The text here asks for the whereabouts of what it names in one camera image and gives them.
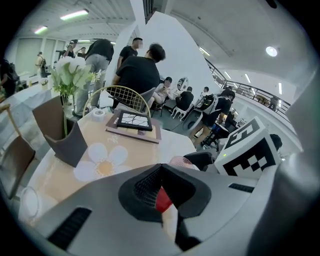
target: light wood table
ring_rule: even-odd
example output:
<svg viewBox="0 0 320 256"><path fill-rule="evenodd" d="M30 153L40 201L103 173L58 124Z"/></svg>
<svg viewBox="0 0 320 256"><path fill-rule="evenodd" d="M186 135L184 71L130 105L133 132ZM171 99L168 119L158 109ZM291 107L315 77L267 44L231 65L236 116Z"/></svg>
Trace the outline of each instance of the light wood table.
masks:
<svg viewBox="0 0 320 256"><path fill-rule="evenodd" d="M103 122L96 122L89 113L78 121L88 148L76 168L56 158L52 149L47 152L28 183L42 203L36 215L29 217L25 206L35 202L21 200L21 221L33 226L46 211L89 182L138 167L168 163L174 156L196 151L188 137L163 129L159 144L107 132L106 123L112 115L107 113ZM173 209L165 216L172 222L177 212Z"/></svg>

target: white flower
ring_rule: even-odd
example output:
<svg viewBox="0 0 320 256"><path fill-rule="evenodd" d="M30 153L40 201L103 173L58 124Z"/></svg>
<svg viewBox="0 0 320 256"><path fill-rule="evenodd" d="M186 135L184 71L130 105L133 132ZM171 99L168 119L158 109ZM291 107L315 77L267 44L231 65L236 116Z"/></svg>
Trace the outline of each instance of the white flower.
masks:
<svg viewBox="0 0 320 256"><path fill-rule="evenodd" d="M129 166L121 165L128 158L128 151L123 146L116 146L110 154L102 143L94 143L88 148L91 161L80 161L73 173L76 179L90 182L103 177L131 170Z"/></svg>

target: framed drawing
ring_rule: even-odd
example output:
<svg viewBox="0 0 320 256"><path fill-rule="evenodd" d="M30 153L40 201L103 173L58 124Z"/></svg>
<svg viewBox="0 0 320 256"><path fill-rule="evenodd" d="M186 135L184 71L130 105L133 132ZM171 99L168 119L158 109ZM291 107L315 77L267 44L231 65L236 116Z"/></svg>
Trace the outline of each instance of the framed drawing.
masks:
<svg viewBox="0 0 320 256"><path fill-rule="evenodd" d="M152 124L149 116L125 110L121 111L116 126L137 129L140 131L152 131Z"/></svg>

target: black and white pattern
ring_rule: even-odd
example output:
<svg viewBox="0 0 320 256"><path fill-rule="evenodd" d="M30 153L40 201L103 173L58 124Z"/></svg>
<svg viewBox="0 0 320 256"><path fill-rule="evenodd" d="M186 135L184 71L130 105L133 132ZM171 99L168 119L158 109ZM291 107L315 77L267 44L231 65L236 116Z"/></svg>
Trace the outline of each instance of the black and white pattern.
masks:
<svg viewBox="0 0 320 256"><path fill-rule="evenodd" d="M256 119L252 119L250 122L246 123L244 126L236 130L236 132L229 137L229 140L227 141L224 149L230 148L235 144L243 141L245 138L258 131L259 128L260 127Z"/></svg>
<svg viewBox="0 0 320 256"><path fill-rule="evenodd" d="M262 171L275 165L275 159L265 138L242 155L223 165L230 176L260 177Z"/></svg>

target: brown chair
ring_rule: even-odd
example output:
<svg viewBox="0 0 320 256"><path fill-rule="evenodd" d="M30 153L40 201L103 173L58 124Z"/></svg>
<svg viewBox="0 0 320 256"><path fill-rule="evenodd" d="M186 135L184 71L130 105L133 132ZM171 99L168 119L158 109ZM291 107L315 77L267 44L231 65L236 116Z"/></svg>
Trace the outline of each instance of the brown chair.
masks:
<svg viewBox="0 0 320 256"><path fill-rule="evenodd" d="M36 151L21 136L16 137L4 152L0 166L0 183L7 199L11 200L16 195L35 154Z"/></svg>

